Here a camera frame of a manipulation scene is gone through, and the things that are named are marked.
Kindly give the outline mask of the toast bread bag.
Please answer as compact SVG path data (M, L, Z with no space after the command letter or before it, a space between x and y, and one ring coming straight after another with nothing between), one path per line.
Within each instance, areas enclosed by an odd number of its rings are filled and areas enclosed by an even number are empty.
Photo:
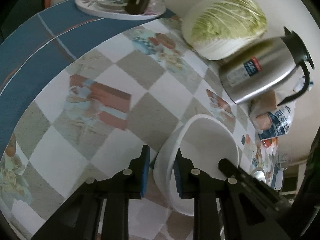
M295 95L304 86L305 77L293 78L287 84L266 92L252 100L249 117L260 140L286 135L293 123L296 100L280 103L288 96Z

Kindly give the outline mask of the napa cabbage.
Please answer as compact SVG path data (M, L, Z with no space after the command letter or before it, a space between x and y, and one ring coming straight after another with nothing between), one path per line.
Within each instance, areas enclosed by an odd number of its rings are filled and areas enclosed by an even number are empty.
M253 0L202 0L182 20L184 40L200 56L221 60L267 31L267 18Z

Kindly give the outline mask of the white rectangular device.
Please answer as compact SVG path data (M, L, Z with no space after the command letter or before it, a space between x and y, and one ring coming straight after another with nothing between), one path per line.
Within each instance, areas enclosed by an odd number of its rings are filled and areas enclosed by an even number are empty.
M279 169L277 166L274 168L273 178L271 181L271 188L279 191L282 189L283 185L283 176L284 176L284 170Z

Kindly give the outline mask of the white square bowl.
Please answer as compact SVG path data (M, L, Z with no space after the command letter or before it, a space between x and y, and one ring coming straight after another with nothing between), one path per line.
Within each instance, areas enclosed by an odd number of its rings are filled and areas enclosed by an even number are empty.
M211 177L225 180L219 170L221 159L228 159L239 166L239 151L227 127L212 116L198 114L178 128L161 147L153 168L153 178L160 192L173 209L186 216L193 216L194 201L182 200L176 189L173 165L178 150L193 165Z

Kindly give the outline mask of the stainless steel round tray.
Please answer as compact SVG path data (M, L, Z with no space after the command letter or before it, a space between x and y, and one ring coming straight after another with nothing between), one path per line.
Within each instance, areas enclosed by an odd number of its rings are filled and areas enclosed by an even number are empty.
M251 172L251 176L258 181L262 181L266 184L266 174L262 168L256 168Z

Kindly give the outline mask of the white saucer tray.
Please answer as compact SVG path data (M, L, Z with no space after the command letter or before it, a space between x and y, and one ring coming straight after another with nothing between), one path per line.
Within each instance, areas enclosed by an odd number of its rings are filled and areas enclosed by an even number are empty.
M75 5L80 11L88 15L125 21L144 21L155 19L162 16L167 10L165 5L161 5L160 7L152 10L148 8L143 14L133 15L128 14L123 8L102 8L97 5L95 0L75 0Z

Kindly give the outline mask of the clear glass pitcher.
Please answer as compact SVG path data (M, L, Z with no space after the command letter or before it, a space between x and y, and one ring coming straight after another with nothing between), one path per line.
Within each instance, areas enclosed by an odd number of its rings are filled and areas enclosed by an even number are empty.
M275 165L280 170L285 171L290 163L290 158L287 154L281 154L279 152L275 155Z

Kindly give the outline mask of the checkered printed tablecloth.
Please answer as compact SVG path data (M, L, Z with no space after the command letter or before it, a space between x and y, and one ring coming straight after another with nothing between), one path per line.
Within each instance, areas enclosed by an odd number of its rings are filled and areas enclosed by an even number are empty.
M1 160L1 211L31 239L85 181L110 178L139 156L155 160L165 141L195 115L232 133L239 164L274 162L244 107L230 106L213 63L182 41L180 23L155 20L103 42L61 71L28 106Z

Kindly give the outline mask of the stainless steel thermos jug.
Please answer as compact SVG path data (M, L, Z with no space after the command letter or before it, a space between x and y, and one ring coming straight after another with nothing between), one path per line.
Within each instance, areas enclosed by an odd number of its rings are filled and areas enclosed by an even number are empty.
M298 68L305 77L302 88L278 105L294 101L308 90L310 73L306 63L314 68L312 58L297 33L287 28L284 32L284 36L268 38L248 47L220 67L220 81L234 103L248 102L281 86Z

